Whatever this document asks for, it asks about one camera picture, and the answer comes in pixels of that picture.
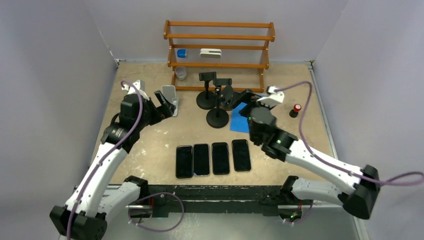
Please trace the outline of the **black round-base phone stand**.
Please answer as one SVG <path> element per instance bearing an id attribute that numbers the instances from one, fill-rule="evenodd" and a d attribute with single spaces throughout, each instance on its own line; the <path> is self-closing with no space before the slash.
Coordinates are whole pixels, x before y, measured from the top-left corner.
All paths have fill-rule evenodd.
<path id="1" fill-rule="evenodd" d="M 198 74 L 199 81 L 204 82 L 204 91 L 200 92 L 196 97 L 196 104 L 203 110 L 211 110 L 216 106 L 217 95 L 209 90 L 209 83 L 217 78 L 217 73 L 200 72 Z"/>

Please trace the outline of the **black smartphone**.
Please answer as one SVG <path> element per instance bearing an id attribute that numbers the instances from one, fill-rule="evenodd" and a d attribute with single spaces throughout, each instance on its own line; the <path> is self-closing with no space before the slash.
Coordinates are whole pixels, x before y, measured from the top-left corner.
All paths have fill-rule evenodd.
<path id="1" fill-rule="evenodd" d="M 193 176 L 193 147 L 182 145 L 176 148 L 175 176 L 178 179 Z"/>

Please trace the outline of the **black phone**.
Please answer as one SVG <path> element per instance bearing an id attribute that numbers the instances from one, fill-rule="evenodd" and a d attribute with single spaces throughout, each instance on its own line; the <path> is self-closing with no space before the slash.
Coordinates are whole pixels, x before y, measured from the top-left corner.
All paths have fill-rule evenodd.
<path id="1" fill-rule="evenodd" d="M 193 146 L 193 173 L 195 176 L 210 174 L 209 145 L 206 143 Z"/>
<path id="2" fill-rule="evenodd" d="M 229 150 L 226 142 L 212 144 L 212 172 L 214 175 L 230 173 Z"/>
<path id="3" fill-rule="evenodd" d="M 252 169 L 249 144 L 246 139 L 235 139 L 231 142 L 234 170 L 248 172 Z"/>

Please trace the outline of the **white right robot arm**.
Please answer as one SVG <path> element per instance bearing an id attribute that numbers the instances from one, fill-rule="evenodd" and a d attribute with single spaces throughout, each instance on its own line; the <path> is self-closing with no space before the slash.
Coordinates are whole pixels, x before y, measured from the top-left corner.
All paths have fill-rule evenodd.
<path id="1" fill-rule="evenodd" d="M 341 206 L 352 216 L 368 220 L 371 217 L 381 186 L 378 170 L 370 165 L 361 168 L 344 163 L 323 152 L 315 151 L 294 134 L 277 127 L 271 110 L 283 103 L 285 95 L 276 86 L 270 86 L 265 96 L 250 89 L 237 92 L 225 87 L 223 105 L 228 109 L 240 103 L 239 111 L 247 119 L 250 141 L 270 158 L 278 159 L 306 169 L 321 178 L 311 181 L 290 176 L 284 183 L 280 196 L 288 204 L 296 200 L 317 200 Z"/>

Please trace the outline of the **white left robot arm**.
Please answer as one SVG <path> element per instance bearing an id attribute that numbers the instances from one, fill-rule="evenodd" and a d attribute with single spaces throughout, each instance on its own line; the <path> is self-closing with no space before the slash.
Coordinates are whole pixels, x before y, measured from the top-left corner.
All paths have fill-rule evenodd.
<path id="1" fill-rule="evenodd" d="M 60 235 L 74 240 L 100 240 L 108 224 L 126 205 L 149 199 L 148 182 L 129 176 L 117 192 L 104 193 L 118 166 L 128 156 L 146 126 L 172 117 L 176 107 L 161 91 L 156 107 L 142 90 L 130 90 L 120 103 L 120 111 L 104 130 L 96 157 L 86 175 L 64 206 L 54 206 L 49 217 Z"/>

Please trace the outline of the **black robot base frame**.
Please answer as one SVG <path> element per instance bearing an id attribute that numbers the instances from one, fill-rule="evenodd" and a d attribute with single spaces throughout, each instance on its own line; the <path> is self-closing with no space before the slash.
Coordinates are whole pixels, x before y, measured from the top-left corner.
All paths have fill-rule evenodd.
<path id="1" fill-rule="evenodd" d="M 152 209 L 154 218 L 170 213 L 260 214 L 277 217 L 284 209 L 309 207 L 311 199 L 299 200 L 281 185 L 165 185 L 150 184 L 130 204 Z"/>

